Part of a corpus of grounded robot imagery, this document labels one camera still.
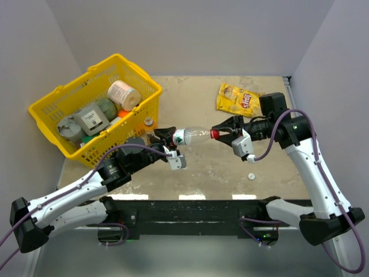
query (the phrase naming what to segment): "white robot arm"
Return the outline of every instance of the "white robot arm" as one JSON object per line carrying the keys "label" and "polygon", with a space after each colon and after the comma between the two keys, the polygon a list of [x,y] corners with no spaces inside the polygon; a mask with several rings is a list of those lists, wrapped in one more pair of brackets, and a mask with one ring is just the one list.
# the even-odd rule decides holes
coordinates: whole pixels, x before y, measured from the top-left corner
{"label": "white robot arm", "polygon": [[[126,184],[133,173],[157,160],[167,162],[172,170],[185,168],[184,154],[170,143],[175,129],[156,129],[156,137],[151,139],[149,146],[139,137],[129,138],[125,144],[105,153],[94,170],[72,184],[31,201],[15,200],[10,224],[20,252],[33,251],[45,244],[49,237],[65,230],[106,220],[116,222],[120,211],[114,208],[110,197],[85,202]],[[105,159],[112,152],[114,155]]]}
{"label": "white robot arm", "polygon": [[[353,208],[339,190],[319,149],[315,130],[307,114],[288,110],[282,93],[260,97],[264,117],[249,123],[243,117],[231,117],[212,129],[228,134],[217,140],[232,147],[234,154],[244,161],[255,163],[267,156],[273,141],[279,143],[299,171],[309,192],[312,207],[301,207],[279,197],[268,200],[266,211],[273,220],[299,228],[312,245],[319,245],[347,232],[365,216],[361,208]],[[302,116],[291,118],[298,111]],[[266,152],[256,157],[253,141],[270,138]]]}

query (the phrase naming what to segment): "snack bag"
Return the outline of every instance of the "snack bag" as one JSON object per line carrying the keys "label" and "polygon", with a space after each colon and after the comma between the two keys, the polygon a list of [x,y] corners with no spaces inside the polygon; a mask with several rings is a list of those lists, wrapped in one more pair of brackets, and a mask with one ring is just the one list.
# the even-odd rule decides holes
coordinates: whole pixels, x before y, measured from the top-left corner
{"label": "snack bag", "polygon": [[217,98],[217,110],[244,117],[261,115],[259,95],[256,92],[222,83]]}

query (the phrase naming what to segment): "white wall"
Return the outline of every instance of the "white wall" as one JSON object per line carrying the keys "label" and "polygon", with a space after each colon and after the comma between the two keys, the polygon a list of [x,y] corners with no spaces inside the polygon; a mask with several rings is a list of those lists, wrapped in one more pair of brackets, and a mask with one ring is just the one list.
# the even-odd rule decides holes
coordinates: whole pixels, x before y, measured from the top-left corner
{"label": "white wall", "polygon": [[[354,207],[369,215],[369,2],[336,0],[291,84],[296,105],[317,128],[322,152],[339,187]],[[369,251],[369,219],[358,225]],[[352,267],[360,261],[345,235]],[[365,273],[369,275],[369,266]]]}
{"label": "white wall", "polygon": [[[0,1],[0,237],[10,204],[52,192],[62,154],[43,137],[28,106],[80,75],[44,0]],[[14,235],[0,248],[0,263],[17,247]],[[0,276],[20,276],[26,255],[17,254]]]}
{"label": "white wall", "polygon": [[122,53],[152,75],[291,75],[333,0],[47,0],[80,67]]}

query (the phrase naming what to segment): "plastic basket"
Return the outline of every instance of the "plastic basket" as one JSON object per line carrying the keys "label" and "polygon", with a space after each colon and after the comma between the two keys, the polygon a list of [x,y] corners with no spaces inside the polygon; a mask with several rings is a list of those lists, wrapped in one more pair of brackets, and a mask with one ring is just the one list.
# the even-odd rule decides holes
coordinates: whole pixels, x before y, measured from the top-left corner
{"label": "plastic basket", "polygon": [[[138,90],[143,101],[132,113],[117,124],[104,130],[80,149],[59,135],[58,122],[65,116],[87,106],[91,102],[107,96],[110,85],[122,80]],[[131,136],[144,133],[143,122],[152,117],[156,122],[159,112],[161,86],[136,64],[120,54],[114,54],[70,82],[60,85],[45,97],[30,105],[28,111],[47,139],[55,144],[71,160],[78,160],[88,167],[94,167],[110,148],[122,144]]]}

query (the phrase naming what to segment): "lay's logo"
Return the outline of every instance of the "lay's logo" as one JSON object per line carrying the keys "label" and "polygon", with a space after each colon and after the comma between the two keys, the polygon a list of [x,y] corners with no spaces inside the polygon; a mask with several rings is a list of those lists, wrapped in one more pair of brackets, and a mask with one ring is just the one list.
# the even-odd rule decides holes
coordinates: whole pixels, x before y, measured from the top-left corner
{"label": "lay's logo", "polygon": [[240,101],[240,105],[243,108],[249,108],[250,107],[250,100],[251,100],[251,95],[249,94],[244,94],[241,101]]}

